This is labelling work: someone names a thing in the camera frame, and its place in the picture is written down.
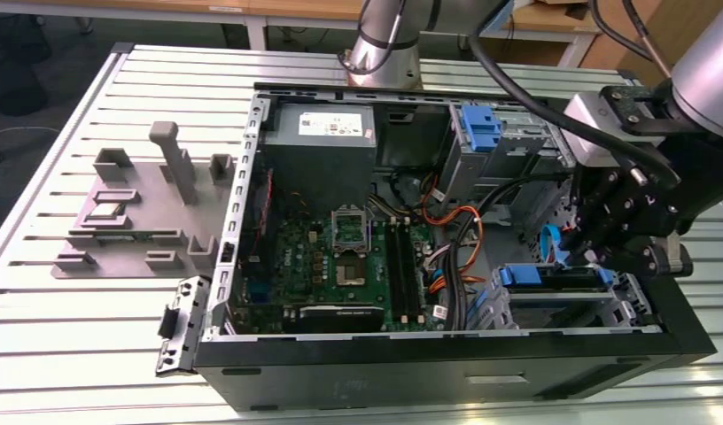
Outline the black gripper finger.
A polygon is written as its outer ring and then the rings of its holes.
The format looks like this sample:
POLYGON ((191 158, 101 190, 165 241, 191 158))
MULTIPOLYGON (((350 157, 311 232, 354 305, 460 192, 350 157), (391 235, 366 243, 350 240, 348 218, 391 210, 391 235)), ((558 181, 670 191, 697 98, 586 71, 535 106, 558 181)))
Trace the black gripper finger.
POLYGON ((650 220, 655 188, 637 170, 586 166, 574 169, 566 265, 666 266, 678 258, 669 253, 666 243, 677 221, 650 220))

